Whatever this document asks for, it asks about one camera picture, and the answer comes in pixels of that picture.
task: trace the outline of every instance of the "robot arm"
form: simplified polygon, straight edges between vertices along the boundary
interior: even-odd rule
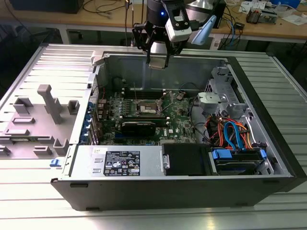
[[[167,54],[164,68],[166,68],[170,56],[180,54],[192,31],[197,31],[199,27],[203,26],[204,23],[200,24],[199,21],[189,20],[186,3],[187,0],[147,1],[145,23],[136,23],[132,29],[138,49],[147,52],[147,64],[151,61],[150,52],[154,42],[165,43]]]

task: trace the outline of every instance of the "aluminum slotted surface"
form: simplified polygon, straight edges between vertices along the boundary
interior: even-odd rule
[[[43,48],[8,102],[14,102],[16,94],[22,94],[43,103],[34,96],[37,85],[42,82],[50,83],[53,96],[59,97],[62,102],[80,98],[80,91],[85,89],[87,77],[93,70],[90,61],[92,52],[102,49],[103,46],[65,45]],[[306,98],[274,58],[264,53],[228,51],[184,50],[182,54],[236,57],[307,172]],[[14,111],[8,102],[0,111],[0,125],[9,119],[9,115],[3,116],[4,112]],[[61,170],[49,167],[49,160],[1,160],[0,173],[0,226],[3,229],[23,226],[31,226],[31,229],[60,227],[89,230],[307,228],[306,183],[289,193],[273,194],[254,207],[78,212],[71,209],[49,184],[51,177],[61,173]]]

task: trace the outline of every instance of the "green circuit board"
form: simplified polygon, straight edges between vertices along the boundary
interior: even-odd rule
[[[176,143],[195,143],[195,130],[191,127],[188,117],[189,99],[176,99],[178,92],[168,92],[163,100],[138,100],[137,103],[133,99],[124,99],[119,93],[107,96],[109,106],[109,119],[101,120],[103,136],[101,138],[101,145],[161,145],[166,142]],[[148,121],[157,123],[155,134],[147,138],[116,138],[121,134],[120,126],[123,122],[121,115],[137,116],[139,105],[159,104],[161,115],[167,117],[165,120],[148,119]]]

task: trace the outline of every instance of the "motherboard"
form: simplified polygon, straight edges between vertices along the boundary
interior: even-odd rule
[[[195,143],[182,92],[107,92],[98,104],[101,145]]]

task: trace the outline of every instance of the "power supply label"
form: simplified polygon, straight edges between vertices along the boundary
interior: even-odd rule
[[[105,176],[139,176],[140,151],[107,151]]]

